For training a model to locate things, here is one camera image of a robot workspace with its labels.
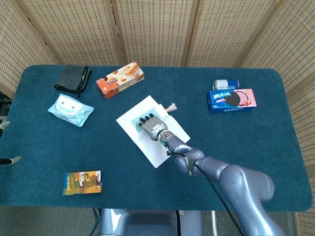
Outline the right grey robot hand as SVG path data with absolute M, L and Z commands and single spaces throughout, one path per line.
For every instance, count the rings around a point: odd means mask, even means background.
M 158 137 L 163 130 L 167 130 L 167 125 L 157 116 L 149 113 L 144 118 L 141 117 L 136 123 L 153 141 L 158 141 Z

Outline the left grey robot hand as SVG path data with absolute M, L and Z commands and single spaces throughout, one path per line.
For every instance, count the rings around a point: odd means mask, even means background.
M 10 125 L 9 121 L 2 122 L 0 124 L 0 136 L 2 136 L 3 131 Z M 22 157 L 16 156 L 14 158 L 1 158 L 0 164 L 1 165 L 13 165 L 16 164 Z

